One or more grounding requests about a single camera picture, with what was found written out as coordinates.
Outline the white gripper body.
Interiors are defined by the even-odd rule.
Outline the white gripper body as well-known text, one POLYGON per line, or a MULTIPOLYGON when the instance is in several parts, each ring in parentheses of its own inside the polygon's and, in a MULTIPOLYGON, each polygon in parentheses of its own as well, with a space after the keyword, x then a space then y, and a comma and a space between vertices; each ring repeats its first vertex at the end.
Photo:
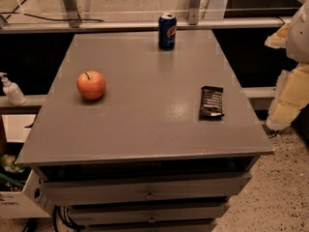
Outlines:
POLYGON ((309 63, 309 0, 293 16, 286 39, 287 56, 298 63, 309 63))

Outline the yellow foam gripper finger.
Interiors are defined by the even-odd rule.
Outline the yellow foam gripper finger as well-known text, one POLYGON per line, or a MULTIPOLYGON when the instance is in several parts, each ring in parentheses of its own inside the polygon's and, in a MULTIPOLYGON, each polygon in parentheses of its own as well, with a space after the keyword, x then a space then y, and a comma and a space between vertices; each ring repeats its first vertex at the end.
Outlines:
POLYGON ((275 33, 267 37, 265 40, 265 46, 271 48, 285 48, 286 38, 289 30, 289 23, 282 25, 275 33))
POLYGON ((309 103, 309 65, 299 63, 295 69, 283 70, 278 76, 275 97, 271 102, 266 125, 281 131, 288 127, 309 103))

